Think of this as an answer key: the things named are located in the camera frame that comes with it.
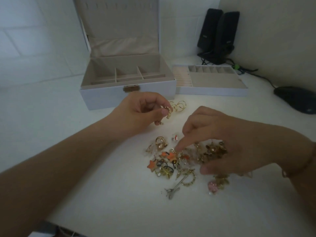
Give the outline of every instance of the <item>tabletop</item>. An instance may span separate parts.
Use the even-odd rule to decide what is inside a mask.
[[[169,64],[199,64],[196,57]],[[294,129],[316,141],[316,115],[302,114],[273,94],[266,81],[241,76],[247,97],[176,95],[187,108],[162,126],[110,146],[47,218],[88,237],[99,236],[315,236],[300,197],[276,165],[253,178],[230,176],[230,185],[209,195],[209,176],[197,174],[172,200],[175,186],[146,166],[144,149],[157,136],[170,142],[188,116],[204,105],[235,117]],[[79,93],[82,76],[0,90],[0,171],[3,171],[108,115],[88,111]]]

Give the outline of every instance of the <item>white jewelry box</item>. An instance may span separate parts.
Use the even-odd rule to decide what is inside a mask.
[[[80,93],[89,110],[117,106],[130,91],[174,99],[160,55],[159,0],[74,0],[91,49]]]
[[[248,88],[231,66],[174,65],[176,94],[247,96]]]

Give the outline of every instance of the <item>person's right hand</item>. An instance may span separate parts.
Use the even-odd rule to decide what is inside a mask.
[[[183,127],[176,151],[208,139],[223,140],[227,154],[201,166],[201,174],[246,173],[270,163],[291,172],[303,167],[314,143],[291,129],[252,122],[199,107]]]

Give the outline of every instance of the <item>mouse cable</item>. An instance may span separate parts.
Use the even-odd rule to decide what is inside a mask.
[[[230,59],[230,58],[226,58],[226,60],[227,60],[227,61],[230,61],[230,62],[232,63],[232,64],[231,64],[231,63],[227,63],[227,62],[226,62],[226,64],[231,65],[234,70],[240,71],[240,73],[239,73],[238,75],[243,75],[243,74],[247,73],[247,74],[250,74],[250,75],[259,77],[259,78],[261,78],[261,79],[264,79],[264,80],[268,81],[268,82],[270,83],[270,85],[271,85],[274,89],[276,88],[276,87],[273,85],[273,83],[271,82],[270,79],[268,79],[268,78],[266,78],[266,77],[264,77],[264,76],[261,76],[261,75],[257,75],[257,74],[254,73],[254,72],[258,71],[259,69],[255,69],[255,70],[247,69],[247,68],[244,68],[244,67],[242,67],[242,66],[240,66],[240,65],[238,65],[238,64],[235,64],[235,62],[234,62],[232,59]]]

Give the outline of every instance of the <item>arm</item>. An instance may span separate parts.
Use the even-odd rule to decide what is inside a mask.
[[[281,126],[238,119],[203,106],[188,118],[182,131],[184,138],[176,151],[208,139],[225,143],[226,156],[202,165],[201,174],[246,173],[277,163],[287,174],[294,173],[290,177],[292,184],[316,211],[316,145],[302,134]]]
[[[104,119],[0,174],[0,236],[28,236],[113,141],[160,124],[170,103],[133,92]]]

